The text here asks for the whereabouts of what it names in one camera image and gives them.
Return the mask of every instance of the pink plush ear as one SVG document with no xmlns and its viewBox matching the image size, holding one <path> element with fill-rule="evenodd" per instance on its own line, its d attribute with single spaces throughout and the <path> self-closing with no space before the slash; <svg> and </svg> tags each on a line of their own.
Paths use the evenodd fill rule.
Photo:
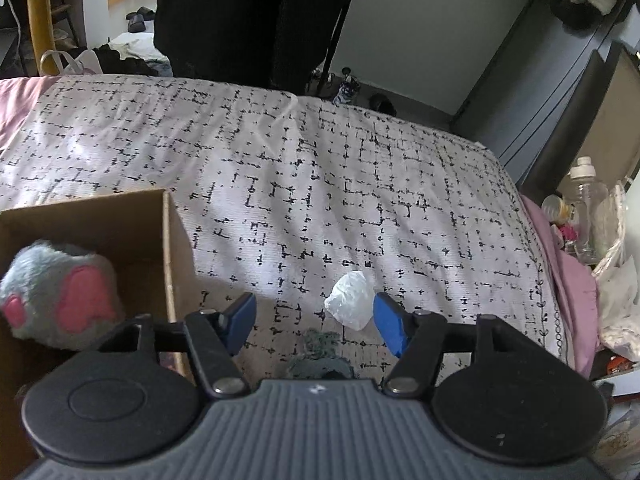
<svg viewBox="0 0 640 480">
<path fill-rule="evenodd" d="M 76 267 L 63 282 L 56 322 L 65 332 L 79 334 L 99 319 L 116 319 L 106 280 L 97 267 Z"/>
<path fill-rule="evenodd" d="M 27 321 L 22 300 L 15 294 L 9 296 L 4 305 L 0 307 L 0 310 L 2 310 L 4 317 L 12 328 L 20 328 Z"/>
</svg>

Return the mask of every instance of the bed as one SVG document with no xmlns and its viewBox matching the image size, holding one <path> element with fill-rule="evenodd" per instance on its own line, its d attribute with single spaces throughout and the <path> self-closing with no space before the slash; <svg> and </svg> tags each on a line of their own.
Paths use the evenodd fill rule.
<svg viewBox="0 0 640 480">
<path fill-rule="evenodd" d="M 495 314 L 574 364 L 549 260 L 516 188 L 480 144 L 317 98 L 178 78 L 47 80 L 0 156 L 0 208 L 166 187 L 191 237 L 201 307 L 258 298 L 239 355 L 281 376 L 307 328 L 379 381 L 395 358 L 324 298 L 369 272 L 409 310 Z M 468 362 L 448 356 L 442 375 Z"/>
</svg>

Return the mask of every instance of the yellow pole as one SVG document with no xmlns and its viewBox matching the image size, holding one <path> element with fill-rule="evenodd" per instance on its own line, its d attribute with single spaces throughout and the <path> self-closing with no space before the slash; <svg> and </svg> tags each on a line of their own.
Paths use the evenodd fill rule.
<svg viewBox="0 0 640 480">
<path fill-rule="evenodd" d="M 31 43 L 40 75 L 56 75 L 58 69 L 51 58 L 40 66 L 42 54 L 49 49 L 55 49 L 53 41 L 53 23 L 51 21 L 51 0 L 27 0 L 29 10 L 29 28 Z"/>
</svg>

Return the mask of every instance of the plush toy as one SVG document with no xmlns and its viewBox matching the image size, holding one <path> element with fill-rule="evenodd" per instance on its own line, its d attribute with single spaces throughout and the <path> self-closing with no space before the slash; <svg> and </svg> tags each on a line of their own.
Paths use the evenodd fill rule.
<svg viewBox="0 0 640 480">
<path fill-rule="evenodd" d="M 0 282 L 0 310 L 20 339 L 82 350 L 124 319 L 111 263 L 71 244 L 20 250 Z"/>
</svg>

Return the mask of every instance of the round black disc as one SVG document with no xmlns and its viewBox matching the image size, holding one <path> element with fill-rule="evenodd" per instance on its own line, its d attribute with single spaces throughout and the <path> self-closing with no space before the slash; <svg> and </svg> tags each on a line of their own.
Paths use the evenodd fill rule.
<svg viewBox="0 0 640 480">
<path fill-rule="evenodd" d="M 23 423 L 44 455 L 115 464 L 170 446 L 200 411 L 196 388 L 140 352 L 81 352 L 37 383 Z"/>
<path fill-rule="evenodd" d="M 485 458 L 544 465 L 588 452 L 606 405 L 588 381 L 558 362 L 496 353 L 436 388 L 433 413 L 458 444 Z"/>
</svg>

